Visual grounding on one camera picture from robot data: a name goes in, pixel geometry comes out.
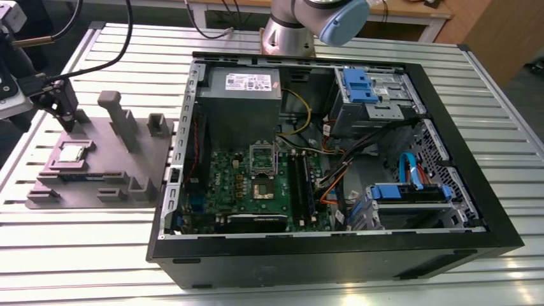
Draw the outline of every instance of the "floor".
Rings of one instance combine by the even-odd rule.
[[[54,28],[58,29],[66,22],[70,12],[62,2],[45,2],[50,19],[54,22]],[[190,22],[186,11],[172,11],[166,8],[133,8],[134,22],[137,24],[153,24],[161,26],[189,27]],[[244,30],[257,31],[266,24],[268,17],[260,14],[242,14],[242,20],[248,18]],[[69,34],[52,46],[44,46],[45,56],[48,58],[48,67],[45,73],[53,75],[62,70],[65,62],[78,44],[78,41],[86,31],[88,24],[93,20],[106,22],[125,22],[126,14],[124,6],[112,6],[106,4],[85,4],[78,21]],[[228,27],[228,13],[210,13],[208,15],[208,25],[217,29]],[[529,69],[524,68],[512,82],[504,88],[509,100],[524,116],[529,126],[533,128],[540,139],[544,139],[544,76],[530,74]],[[16,145],[20,133],[8,129],[5,123],[0,122],[0,167],[8,157],[8,153]]]

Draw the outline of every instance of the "white table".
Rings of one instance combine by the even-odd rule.
[[[76,0],[49,0],[49,1],[61,1],[66,3],[73,3]],[[117,4],[125,5],[124,0],[85,0],[85,3],[98,3],[98,4]],[[148,7],[157,7],[157,8],[182,8],[186,9],[182,0],[132,0],[130,1],[133,6],[148,6]],[[230,11],[234,11],[234,6],[229,2]],[[194,23],[198,28],[206,29],[208,23],[205,20],[205,12],[206,11],[226,11],[222,4],[216,3],[197,3],[189,2],[190,10],[194,16]],[[242,13],[258,13],[258,14],[269,14],[270,8],[268,6],[250,6],[250,5],[240,5],[240,11]],[[369,15],[368,21],[380,22],[382,15]],[[396,24],[418,24],[425,26],[422,30],[421,36],[418,38],[418,42],[421,43],[432,43],[438,35],[440,30],[442,29],[444,23],[448,20],[449,15],[440,15],[440,18],[425,18],[425,17],[404,17],[404,16],[388,16],[388,22]]]
[[[66,71],[112,59],[125,25],[89,30]],[[193,29],[137,26],[121,62],[76,77],[80,106],[101,90],[122,94],[136,117],[176,119],[192,51],[258,52],[258,34],[204,40]],[[181,290],[144,260],[152,209],[28,210],[24,200],[60,126],[40,112],[0,172],[0,303],[85,305],[533,305],[544,303],[542,144],[470,53],[452,45],[354,40],[349,48],[316,43],[320,57],[405,61],[424,66],[525,247],[428,280],[252,289]]]

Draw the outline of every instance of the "black clamp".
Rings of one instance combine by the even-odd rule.
[[[76,123],[77,97],[69,79],[49,83],[42,73],[20,78],[17,84],[22,94],[33,97],[33,105],[57,119],[66,132]]]

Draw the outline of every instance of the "ram slot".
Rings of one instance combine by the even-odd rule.
[[[313,201],[312,174],[309,173],[308,158],[305,155],[301,156],[301,160],[304,165],[304,188],[306,193],[308,215],[313,216],[316,214],[316,203]]]
[[[306,175],[306,163],[305,156],[297,155],[294,158],[296,163],[296,191],[298,193],[298,205],[301,210],[301,217],[308,224],[310,220],[310,212],[308,206],[308,180],[310,180],[309,175]]]
[[[300,206],[300,194],[298,194],[298,180],[296,177],[296,156],[290,155],[286,159],[286,172],[289,178],[289,190],[290,190],[290,213],[294,224],[298,224],[302,220],[301,206]]]

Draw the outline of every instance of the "yellow cable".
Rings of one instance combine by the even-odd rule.
[[[312,109],[309,107],[308,102],[304,100],[304,98],[294,91],[292,91],[290,89],[286,89],[286,88],[284,88],[282,90],[286,91],[286,92],[290,92],[290,94],[304,103],[305,110],[308,111],[308,117],[305,118],[305,123],[304,123],[302,127],[300,129],[296,129],[294,131],[277,134],[280,136],[288,136],[288,135],[294,135],[294,134],[302,132],[302,130],[309,126],[309,122],[310,122],[310,119],[312,119]]]

